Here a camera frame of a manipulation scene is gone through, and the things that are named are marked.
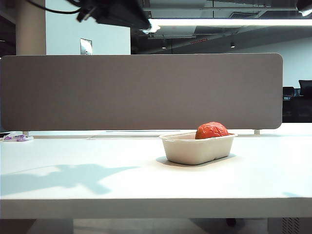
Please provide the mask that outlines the black gripper finger with white tip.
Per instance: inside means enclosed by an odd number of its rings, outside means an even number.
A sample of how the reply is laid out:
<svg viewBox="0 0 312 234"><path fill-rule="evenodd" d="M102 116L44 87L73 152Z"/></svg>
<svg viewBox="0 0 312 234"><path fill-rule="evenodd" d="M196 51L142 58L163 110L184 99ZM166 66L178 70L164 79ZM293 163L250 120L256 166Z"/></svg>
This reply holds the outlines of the black gripper finger with white tip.
<svg viewBox="0 0 312 234"><path fill-rule="evenodd" d="M308 16L312 13L312 0L298 0L296 8L303 17Z"/></svg>

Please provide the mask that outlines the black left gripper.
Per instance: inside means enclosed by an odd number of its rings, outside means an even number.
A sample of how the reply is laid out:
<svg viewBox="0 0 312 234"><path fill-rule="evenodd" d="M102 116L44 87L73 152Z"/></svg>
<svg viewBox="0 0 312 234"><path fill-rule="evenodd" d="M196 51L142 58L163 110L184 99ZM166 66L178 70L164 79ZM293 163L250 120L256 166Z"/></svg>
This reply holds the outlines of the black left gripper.
<svg viewBox="0 0 312 234"><path fill-rule="evenodd" d="M145 14L139 0L81 0L77 20L93 18L97 23L134 25L142 33L155 33L160 26Z"/></svg>

